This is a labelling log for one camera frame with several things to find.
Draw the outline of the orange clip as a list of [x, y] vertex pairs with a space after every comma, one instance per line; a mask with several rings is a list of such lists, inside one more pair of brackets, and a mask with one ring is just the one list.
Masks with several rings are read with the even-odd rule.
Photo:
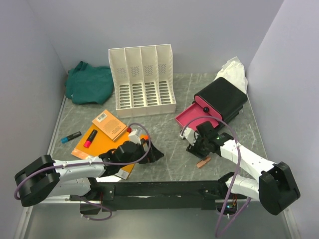
[[204, 160], [201, 160], [200, 162], [198, 162], [196, 164], [197, 168], [202, 168], [203, 166], [205, 166], [207, 163], [209, 163], [211, 161], [211, 157], [206, 157]]

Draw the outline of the black drawer organizer box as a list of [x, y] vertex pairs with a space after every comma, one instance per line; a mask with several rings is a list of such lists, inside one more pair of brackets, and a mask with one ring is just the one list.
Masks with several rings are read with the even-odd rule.
[[194, 95], [194, 102], [203, 113], [228, 123], [234, 119], [248, 101], [247, 95], [219, 77]]

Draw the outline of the pink cap highlighter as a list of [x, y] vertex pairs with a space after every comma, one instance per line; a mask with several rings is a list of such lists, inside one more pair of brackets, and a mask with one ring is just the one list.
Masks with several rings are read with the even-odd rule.
[[90, 147], [90, 145], [92, 144], [95, 136], [97, 135], [97, 132], [98, 131], [96, 129], [91, 131], [90, 135], [88, 136], [88, 138], [86, 139], [86, 141], [85, 141], [85, 143], [83, 145], [85, 148], [89, 148]]

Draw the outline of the blue cap highlighter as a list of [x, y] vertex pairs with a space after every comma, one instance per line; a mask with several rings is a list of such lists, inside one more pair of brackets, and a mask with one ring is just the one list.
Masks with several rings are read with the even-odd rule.
[[67, 142], [69, 142], [69, 141], [71, 141], [71, 140], [73, 140], [73, 139], [75, 139], [75, 138], [78, 138], [78, 137], [81, 136], [81, 135], [82, 135], [82, 133], [81, 133], [80, 131], [78, 131], [78, 132], [76, 132], [76, 133], [73, 133], [73, 134], [71, 134], [71, 135], [68, 135], [68, 136], [62, 138], [62, 139], [60, 140], [60, 142], [61, 142], [62, 144], [64, 144], [64, 143], [67, 143]]

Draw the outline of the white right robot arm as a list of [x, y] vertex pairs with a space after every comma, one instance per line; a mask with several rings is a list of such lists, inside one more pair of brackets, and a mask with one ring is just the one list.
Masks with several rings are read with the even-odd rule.
[[278, 215], [301, 196], [286, 163], [264, 159], [236, 143], [233, 136], [225, 132], [218, 133], [209, 121], [198, 125], [196, 130], [184, 128], [180, 137], [189, 143], [186, 150], [201, 160], [215, 153], [239, 164], [250, 175], [250, 178], [246, 178], [230, 172], [222, 176], [218, 180], [218, 192], [223, 198], [240, 194], [258, 200], [267, 212]]

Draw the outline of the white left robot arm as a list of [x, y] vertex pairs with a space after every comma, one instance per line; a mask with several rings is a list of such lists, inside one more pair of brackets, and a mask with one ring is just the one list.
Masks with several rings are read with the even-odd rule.
[[14, 198], [24, 207], [52, 196], [78, 195], [88, 200], [99, 196], [94, 178], [108, 177], [125, 166], [157, 162], [164, 154], [150, 140], [125, 141], [117, 148], [85, 160], [61, 161], [43, 155], [16, 173]]

